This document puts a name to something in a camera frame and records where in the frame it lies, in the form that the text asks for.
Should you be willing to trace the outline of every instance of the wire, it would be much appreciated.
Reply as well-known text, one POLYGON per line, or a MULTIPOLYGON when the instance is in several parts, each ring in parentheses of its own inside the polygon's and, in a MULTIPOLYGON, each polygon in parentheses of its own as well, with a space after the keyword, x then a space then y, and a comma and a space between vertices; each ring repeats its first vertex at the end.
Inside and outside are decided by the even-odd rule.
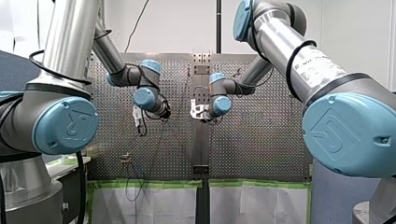
POLYGON ((68 76, 59 74, 59 73, 57 73, 57 72, 55 72, 55 71, 52 71, 52 70, 48 69, 48 68, 45 67, 42 63, 40 63, 40 62, 38 62, 38 61, 35 60, 35 56, 38 55, 38 54, 42 54, 42 53, 44 53, 44 50, 43 50, 43 49, 38 50, 38 51, 33 52, 32 54, 30 54, 30 55, 29 55, 29 60, 30 60, 30 62, 33 63, 33 64, 34 64, 35 66, 37 66, 38 68, 40 68, 41 70, 44 70, 44 71, 50 73, 51 75, 54 75, 55 77, 65 78, 65 79, 68 79, 68 80, 71 80, 71 81, 75 81, 75 82, 82 83, 82 84, 84 84, 84 85, 91 85, 91 84, 92 84, 90 81, 81 80, 81 79, 76 79, 76 78, 72 78, 72 77, 68 77, 68 76))
POLYGON ((105 37, 105 36, 111 34, 111 32, 113 32, 113 31, 112 31, 112 30, 105 30, 101 35, 96 36, 96 37, 94 37, 93 39, 94 39, 94 40, 100 39, 100 38, 102 38, 102 37, 105 37))
POLYGON ((87 189, 85 185, 84 161, 82 159, 81 152, 77 152, 76 157, 77 157, 78 171, 79 171, 79 194, 80 194, 77 224, 83 224, 85 217, 85 202, 87 200, 86 199, 87 189))
POLYGON ((241 86, 243 86, 243 87, 247 87, 247 88, 258 88, 258 87, 264 85, 265 83, 267 83, 268 80, 270 80, 270 78, 272 77, 274 71, 275 71, 275 68, 273 67, 273 68, 271 69, 271 72, 270 72, 270 75, 268 76, 268 78, 265 79, 264 82, 262 82, 262 83, 260 83, 260 84, 257 84, 256 86, 249 86, 249 85, 246 85, 246 84, 243 84, 243 83, 240 83, 240 82, 238 82, 238 84, 241 85, 241 86))
POLYGON ((203 86, 196 86, 196 87, 194 88, 194 90, 192 91, 193 94, 195 94, 195 91, 196 91, 197 89, 203 89, 203 90, 206 90, 206 91, 208 91, 208 92, 210 93, 210 90, 209 90, 208 88, 203 87, 203 86))
POLYGON ((131 44, 131 38, 134 35, 134 32, 136 32, 137 26, 139 25, 140 19, 142 18, 143 13, 145 12, 146 6, 148 5, 148 3, 149 3, 149 0, 147 0, 145 5, 143 6, 142 11, 140 12, 139 17, 137 18, 136 24, 134 25, 134 30, 129 35, 128 44, 126 45, 126 48, 125 48, 125 51, 124 51, 125 53, 128 51, 129 45, 131 44))

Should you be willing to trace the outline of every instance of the blue panel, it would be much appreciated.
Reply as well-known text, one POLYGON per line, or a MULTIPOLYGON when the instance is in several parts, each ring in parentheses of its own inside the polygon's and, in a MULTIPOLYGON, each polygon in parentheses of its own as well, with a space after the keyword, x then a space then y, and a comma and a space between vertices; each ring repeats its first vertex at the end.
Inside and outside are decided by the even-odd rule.
POLYGON ((238 41, 246 41, 250 21, 250 0, 243 0, 238 6, 233 19, 233 38, 238 41))
POLYGON ((98 114, 91 102, 80 97, 63 98, 40 115, 32 141, 45 154, 75 153, 91 142, 98 124, 98 114))
POLYGON ((224 79, 224 78, 225 78, 224 74, 214 73, 214 74, 210 75, 210 77, 209 77, 209 84, 212 84, 213 82, 218 81, 220 79, 224 79))
POLYGON ((308 108, 303 127, 314 158, 336 173, 396 174, 396 112, 376 99, 355 93, 326 95, 308 108))
POLYGON ((223 116, 227 114, 232 107, 233 103, 227 96, 219 96, 218 98, 216 98, 215 102, 213 102, 213 111, 218 116, 223 116))
POLYGON ((134 103, 143 110, 150 110, 155 106, 155 95, 149 88, 139 88, 134 93, 134 103))
POLYGON ((157 61, 146 59, 140 65, 143 67, 147 67, 148 69, 157 73, 158 75, 161 73, 161 66, 157 61))

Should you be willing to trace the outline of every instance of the perforated metal panel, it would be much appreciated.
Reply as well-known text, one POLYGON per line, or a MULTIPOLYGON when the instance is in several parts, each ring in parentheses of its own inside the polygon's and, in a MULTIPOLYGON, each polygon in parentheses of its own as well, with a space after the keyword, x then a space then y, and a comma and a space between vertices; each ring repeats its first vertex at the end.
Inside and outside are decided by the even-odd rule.
MULTIPOLYGON (((105 69, 92 62, 93 102, 100 114, 100 127, 91 148, 97 156, 89 179, 126 177, 120 156, 132 154, 139 177, 149 179, 191 179, 192 135, 190 116, 190 54, 124 54, 127 62, 150 58, 163 67, 161 91, 172 107, 171 120, 161 124, 147 120, 148 136, 136 137, 132 116, 132 88, 114 88, 106 83, 105 69)), ((253 55, 212 55, 213 72, 232 76, 243 73, 253 55)), ((302 106, 290 98, 283 77, 272 78, 251 96, 233 96, 233 110, 218 126, 211 128, 210 177, 256 178, 304 181, 312 159, 305 150, 301 129, 302 106)))
MULTIPOLYGON (((231 77, 244 73, 254 57, 213 55, 213 69, 231 77)), ((212 127, 210 176, 306 180, 312 159, 301 125, 302 104, 290 97, 285 79, 275 70, 253 95, 233 96, 231 113, 212 127)))
POLYGON ((190 55, 124 54, 126 62, 150 58, 163 67, 161 93, 172 107, 167 123, 146 119, 148 135, 138 137, 133 118, 133 88, 115 88, 106 82, 106 70, 92 62, 93 103, 100 115, 99 131, 92 144, 97 157, 89 167, 89 179, 126 177, 120 156, 132 154, 129 175, 148 179, 191 178, 190 55))

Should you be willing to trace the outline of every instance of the black cable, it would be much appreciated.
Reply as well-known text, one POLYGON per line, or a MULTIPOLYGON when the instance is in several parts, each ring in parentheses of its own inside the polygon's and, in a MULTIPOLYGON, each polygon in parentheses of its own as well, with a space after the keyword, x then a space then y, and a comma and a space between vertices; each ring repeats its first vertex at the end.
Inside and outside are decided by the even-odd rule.
POLYGON ((288 65, 286 66, 286 83, 288 84, 288 88, 289 91, 291 92, 291 94, 299 101, 301 101, 301 99, 298 97, 297 93, 295 92, 294 88, 291 85, 291 66, 293 65, 294 59, 296 58, 297 54, 300 52, 301 49, 303 49, 306 46, 317 46, 317 43, 313 40, 306 40, 302 45, 300 45, 299 47, 297 47, 293 53, 291 54, 289 61, 288 61, 288 65))
POLYGON ((148 5, 148 3, 149 3, 149 0, 147 0, 146 3, 145 3, 145 5, 143 6, 142 11, 140 12, 139 17, 137 18, 136 24, 134 25, 134 30, 133 30, 133 31, 131 32, 131 34, 129 35, 128 44, 127 44, 127 46, 126 46, 126 48, 125 48, 125 51, 124 51, 125 53, 128 51, 129 45, 131 44, 131 38, 132 38, 132 36, 134 35, 134 32, 136 32, 137 25, 139 24, 140 19, 142 18, 143 13, 145 12, 146 6, 148 5))
POLYGON ((196 87, 194 88, 194 90, 192 91, 193 94, 195 94, 195 91, 196 91, 197 89, 203 89, 203 90, 206 90, 206 91, 208 91, 208 92, 210 93, 210 90, 209 90, 208 88, 203 87, 203 86, 196 86, 196 87))
POLYGON ((237 83, 238 83, 239 85, 245 87, 245 88, 258 88, 258 87, 264 85, 265 83, 267 83, 267 82, 270 80, 270 78, 272 77, 274 71, 275 71, 275 68, 273 67, 273 68, 271 69, 271 72, 270 72, 270 75, 268 76, 268 78, 266 78, 266 79, 264 80, 264 82, 262 82, 262 83, 260 83, 260 84, 257 84, 256 86, 249 86, 249 85, 246 85, 246 84, 243 84, 243 83, 240 83, 240 82, 237 82, 237 83))
POLYGON ((96 37, 94 37, 93 39, 94 39, 94 40, 100 39, 100 38, 102 38, 102 37, 105 37, 105 36, 111 34, 111 32, 113 32, 113 31, 112 31, 112 30, 105 30, 101 35, 96 36, 96 37))
POLYGON ((78 220, 77 224, 84 223, 85 217, 85 202, 87 197, 87 189, 85 186, 85 171, 84 171, 84 161, 82 159, 81 152, 76 153, 77 162, 78 162, 78 171, 79 171, 79 193, 80 193, 80 201, 79 201, 79 212, 78 212, 78 220))
POLYGON ((267 61, 270 62, 263 54, 262 51, 259 48, 259 45, 257 44, 257 40, 256 40, 256 28, 254 27, 254 17, 253 17, 253 13, 254 13, 254 0, 250 0, 250 29, 251 29, 251 34, 252 34, 252 39, 253 39, 253 44, 254 44, 254 48, 256 49, 257 53, 259 53, 260 57, 267 61))
POLYGON ((38 62, 38 61, 35 60, 35 56, 38 55, 38 54, 42 54, 42 53, 44 53, 44 50, 43 50, 43 49, 42 49, 42 50, 38 50, 38 51, 33 52, 32 54, 30 54, 30 55, 29 55, 29 60, 30 60, 30 62, 33 63, 33 64, 34 64, 35 66, 37 66, 38 68, 40 68, 41 70, 44 70, 44 71, 50 73, 51 75, 54 75, 55 77, 65 78, 65 79, 68 79, 68 80, 71 80, 71 81, 75 81, 75 82, 82 83, 82 84, 84 84, 84 85, 91 85, 91 84, 92 84, 90 81, 81 80, 81 79, 76 79, 76 78, 72 78, 72 77, 68 77, 68 76, 59 74, 59 73, 57 73, 57 72, 55 72, 55 71, 52 71, 52 70, 48 69, 48 68, 45 67, 42 63, 40 63, 40 62, 38 62))

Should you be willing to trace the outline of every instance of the silver arm tube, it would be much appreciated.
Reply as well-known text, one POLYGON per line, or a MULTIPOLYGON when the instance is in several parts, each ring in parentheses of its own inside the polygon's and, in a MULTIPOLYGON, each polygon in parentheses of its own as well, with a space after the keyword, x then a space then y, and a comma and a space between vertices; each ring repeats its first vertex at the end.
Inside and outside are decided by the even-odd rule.
POLYGON ((43 58, 45 67, 85 79, 98 11, 98 0, 56 1, 43 58))
MULTIPOLYGON (((97 21, 95 36, 101 36, 106 32, 102 23, 97 21)), ((108 35, 95 38, 93 41, 93 52, 103 64, 109 74, 116 74, 125 67, 125 61, 121 58, 119 52, 110 40, 108 35)))
POLYGON ((164 99, 159 98, 158 86, 161 69, 156 70, 152 67, 149 69, 150 65, 147 64, 140 64, 139 69, 136 66, 126 64, 110 37, 106 35, 105 27, 99 21, 96 23, 93 51, 107 70, 107 80, 110 85, 117 87, 146 86, 146 88, 139 89, 134 93, 134 102, 140 108, 163 119, 169 118, 169 106, 164 99))
POLYGON ((256 86, 272 68, 270 63, 257 56, 247 71, 239 78, 239 82, 248 87, 256 86))

